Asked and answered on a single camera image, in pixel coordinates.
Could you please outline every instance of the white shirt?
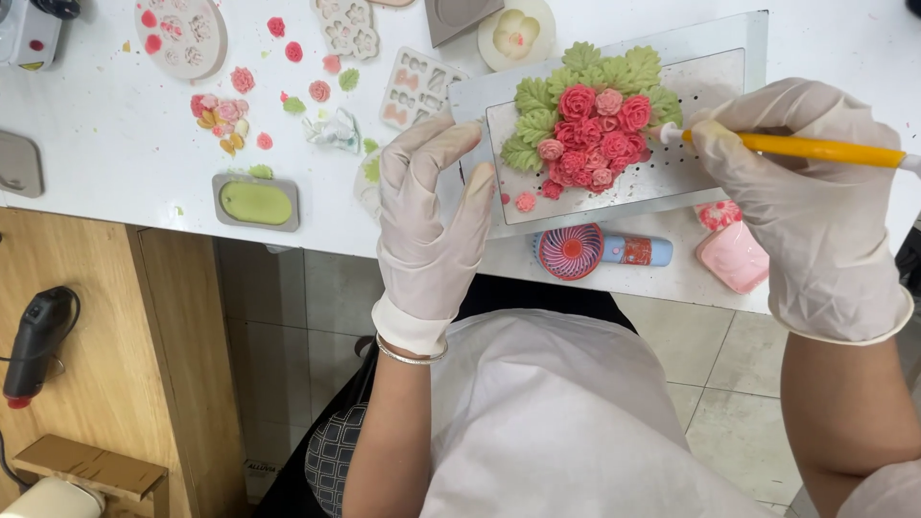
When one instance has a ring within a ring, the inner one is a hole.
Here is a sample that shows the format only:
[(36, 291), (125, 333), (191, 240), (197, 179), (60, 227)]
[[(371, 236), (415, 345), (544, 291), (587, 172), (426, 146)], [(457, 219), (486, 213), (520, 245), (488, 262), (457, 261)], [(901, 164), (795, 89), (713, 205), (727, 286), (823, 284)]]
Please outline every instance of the white shirt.
[[(453, 324), (448, 342), (422, 516), (776, 518), (694, 459), (664, 370), (624, 327), (504, 310)], [(919, 463), (889, 466), (839, 517), (921, 515), (919, 490)]]

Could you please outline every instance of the green oval soap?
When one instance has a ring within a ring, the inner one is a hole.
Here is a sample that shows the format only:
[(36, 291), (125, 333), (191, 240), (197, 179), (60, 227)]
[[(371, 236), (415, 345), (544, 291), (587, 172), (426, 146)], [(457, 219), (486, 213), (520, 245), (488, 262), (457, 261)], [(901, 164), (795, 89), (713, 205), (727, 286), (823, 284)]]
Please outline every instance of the green oval soap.
[(224, 211), (237, 221), (281, 225), (291, 219), (291, 200), (272, 185), (227, 182), (220, 196)]

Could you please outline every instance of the person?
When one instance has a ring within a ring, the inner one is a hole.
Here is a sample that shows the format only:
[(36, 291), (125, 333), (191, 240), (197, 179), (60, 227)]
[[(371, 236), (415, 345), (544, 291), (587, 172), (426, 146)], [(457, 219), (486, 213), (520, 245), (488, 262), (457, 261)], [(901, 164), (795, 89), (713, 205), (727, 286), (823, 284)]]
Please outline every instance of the person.
[[(884, 226), (894, 171), (762, 156), (732, 132), (889, 148), (899, 136), (804, 79), (689, 125), (770, 254), (769, 307), (790, 332), (783, 417), (820, 516), (921, 515), (921, 427), (893, 338), (914, 305)], [(773, 516), (694, 459), (662, 367), (616, 307), (591, 314), (542, 297), (549, 285), (519, 293), (475, 275), (495, 171), (470, 171), (447, 227), (435, 186), (480, 138), (478, 123), (436, 118), (381, 155), (380, 354), (343, 516)]]

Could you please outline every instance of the wooden cabinet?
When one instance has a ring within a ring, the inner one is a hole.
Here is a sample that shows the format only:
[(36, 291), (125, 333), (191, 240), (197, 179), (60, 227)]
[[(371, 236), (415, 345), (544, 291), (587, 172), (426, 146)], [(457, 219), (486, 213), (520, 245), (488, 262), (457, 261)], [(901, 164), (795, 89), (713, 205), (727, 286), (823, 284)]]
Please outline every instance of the wooden cabinet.
[[(66, 285), (82, 301), (66, 372), (24, 409), (0, 401), (7, 457), (51, 433), (168, 468), (172, 517), (242, 515), (212, 239), (14, 209), (0, 209), (0, 236), (0, 356), (33, 295)], [(17, 495), (0, 475), (0, 509)]]

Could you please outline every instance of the forearm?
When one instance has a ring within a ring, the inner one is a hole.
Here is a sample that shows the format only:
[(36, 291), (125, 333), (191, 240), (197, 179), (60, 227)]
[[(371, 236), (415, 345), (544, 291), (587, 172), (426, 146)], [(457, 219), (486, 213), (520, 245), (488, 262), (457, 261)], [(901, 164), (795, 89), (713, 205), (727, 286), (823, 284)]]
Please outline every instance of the forearm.
[[(420, 358), (396, 347), (390, 350)], [(343, 516), (405, 518), (422, 511), (430, 466), (431, 395), (427, 366), (379, 355), (367, 414), (345, 481)]]
[(791, 334), (780, 399), (790, 447), (823, 518), (876, 470), (921, 457), (894, 338), (856, 347)]

